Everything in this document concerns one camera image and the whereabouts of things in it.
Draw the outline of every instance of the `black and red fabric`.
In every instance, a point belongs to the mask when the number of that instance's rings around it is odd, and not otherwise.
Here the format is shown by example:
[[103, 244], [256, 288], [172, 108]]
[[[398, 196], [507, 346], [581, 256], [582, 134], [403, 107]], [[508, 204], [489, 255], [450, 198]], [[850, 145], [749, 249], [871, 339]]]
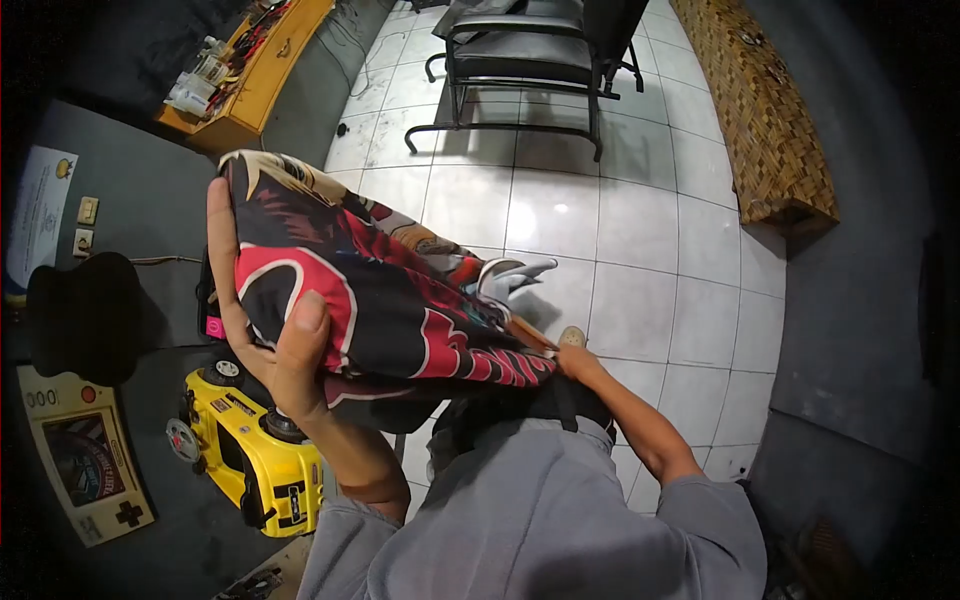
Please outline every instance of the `black and red fabric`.
[[555, 370], [476, 298], [484, 261], [473, 253], [289, 156], [241, 150], [221, 159], [220, 173], [253, 338], [273, 347], [306, 290], [326, 299], [329, 405], [538, 386]]

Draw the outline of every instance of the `gray shirt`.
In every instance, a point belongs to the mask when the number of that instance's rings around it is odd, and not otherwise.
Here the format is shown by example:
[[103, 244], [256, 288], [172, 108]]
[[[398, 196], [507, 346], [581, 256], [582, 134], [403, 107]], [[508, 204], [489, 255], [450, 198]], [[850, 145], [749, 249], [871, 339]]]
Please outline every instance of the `gray shirt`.
[[435, 479], [402, 528], [326, 502], [298, 600], [760, 598], [766, 553], [746, 494], [704, 476], [627, 508], [610, 436], [578, 418], [500, 423]]

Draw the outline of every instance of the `d-pad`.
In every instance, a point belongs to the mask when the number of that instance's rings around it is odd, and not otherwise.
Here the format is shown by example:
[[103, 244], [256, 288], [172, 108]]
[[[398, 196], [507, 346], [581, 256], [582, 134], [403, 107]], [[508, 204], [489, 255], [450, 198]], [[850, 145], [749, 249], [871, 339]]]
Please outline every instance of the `d-pad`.
[[127, 523], [131, 528], [140, 524], [139, 517], [143, 516], [143, 509], [139, 506], [131, 506], [131, 503], [124, 500], [120, 503], [120, 512], [114, 515], [118, 523]]

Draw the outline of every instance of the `yellow toy car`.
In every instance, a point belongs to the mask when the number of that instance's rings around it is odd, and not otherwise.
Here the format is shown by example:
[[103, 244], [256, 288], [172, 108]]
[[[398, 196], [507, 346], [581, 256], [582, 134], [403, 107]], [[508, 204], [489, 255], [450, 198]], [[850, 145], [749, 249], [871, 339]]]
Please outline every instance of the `yellow toy car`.
[[243, 379], [229, 360], [187, 375], [179, 418], [167, 422], [170, 446], [251, 527], [272, 538], [311, 533], [324, 499], [320, 452], [276, 408], [242, 393]]

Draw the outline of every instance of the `sneaker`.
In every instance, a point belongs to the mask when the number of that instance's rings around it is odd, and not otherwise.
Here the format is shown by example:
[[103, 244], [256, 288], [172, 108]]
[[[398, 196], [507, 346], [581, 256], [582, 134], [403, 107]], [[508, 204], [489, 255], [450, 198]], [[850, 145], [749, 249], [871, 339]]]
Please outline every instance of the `sneaker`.
[[557, 343], [585, 348], [587, 346], [587, 336], [580, 327], [570, 325], [560, 334], [560, 339], [557, 340]]

